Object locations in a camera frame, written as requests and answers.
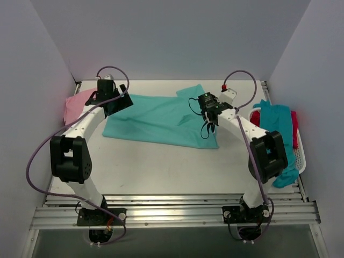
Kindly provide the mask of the mint green t-shirt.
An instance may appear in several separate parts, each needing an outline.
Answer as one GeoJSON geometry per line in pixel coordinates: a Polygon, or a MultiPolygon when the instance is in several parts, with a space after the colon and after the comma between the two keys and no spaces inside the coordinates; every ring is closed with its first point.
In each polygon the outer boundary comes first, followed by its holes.
{"type": "Polygon", "coordinates": [[[103,130],[107,138],[152,142],[197,149],[218,149],[216,134],[206,136],[200,108],[189,98],[204,94],[202,85],[184,88],[176,96],[131,95],[133,105],[110,115],[103,130]]]}

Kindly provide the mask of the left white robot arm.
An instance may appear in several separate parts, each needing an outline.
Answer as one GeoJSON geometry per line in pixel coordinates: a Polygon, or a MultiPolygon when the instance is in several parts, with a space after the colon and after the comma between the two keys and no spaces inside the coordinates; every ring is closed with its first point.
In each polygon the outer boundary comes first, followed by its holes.
{"type": "Polygon", "coordinates": [[[91,210],[89,219],[95,225],[105,224],[109,215],[102,204],[104,197],[91,179],[88,141],[108,116],[132,105],[127,85],[116,86],[114,80],[98,79],[97,89],[85,101],[78,119],[61,136],[53,136],[49,142],[52,175],[73,190],[82,208],[91,210]]]}

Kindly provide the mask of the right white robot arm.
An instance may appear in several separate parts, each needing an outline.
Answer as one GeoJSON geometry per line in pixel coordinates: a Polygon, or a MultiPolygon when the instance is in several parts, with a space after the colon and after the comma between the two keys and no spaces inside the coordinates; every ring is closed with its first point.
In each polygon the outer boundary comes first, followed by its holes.
{"type": "Polygon", "coordinates": [[[242,196],[244,205],[239,207],[239,217],[246,222],[258,215],[257,207],[267,205],[267,193],[273,183],[288,166],[282,135],[278,131],[269,132],[239,115],[238,108],[231,105],[230,93],[222,92],[220,98],[207,92],[197,97],[200,113],[204,120],[203,128],[207,134],[215,132],[216,127],[226,129],[243,140],[248,150],[248,169],[256,180],[242,196]]]}

